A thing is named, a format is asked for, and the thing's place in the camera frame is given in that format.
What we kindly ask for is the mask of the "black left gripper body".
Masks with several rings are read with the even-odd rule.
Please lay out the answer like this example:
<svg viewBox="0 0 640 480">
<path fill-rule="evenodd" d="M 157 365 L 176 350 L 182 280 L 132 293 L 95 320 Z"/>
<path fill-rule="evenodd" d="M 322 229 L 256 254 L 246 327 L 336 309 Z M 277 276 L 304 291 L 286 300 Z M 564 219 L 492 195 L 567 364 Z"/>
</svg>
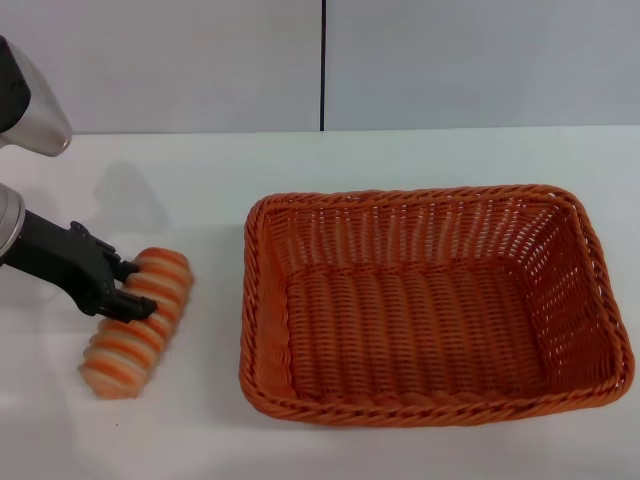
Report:
<svg viewBox="0 0 640 480">
<path fill-rule="evenodd" d="M 123 314 L 114 274 L 120 257 L 78 222 L 64 229 L 27 211 L 3 263 L 59 287 L 87 315 Z"/>
</svg>

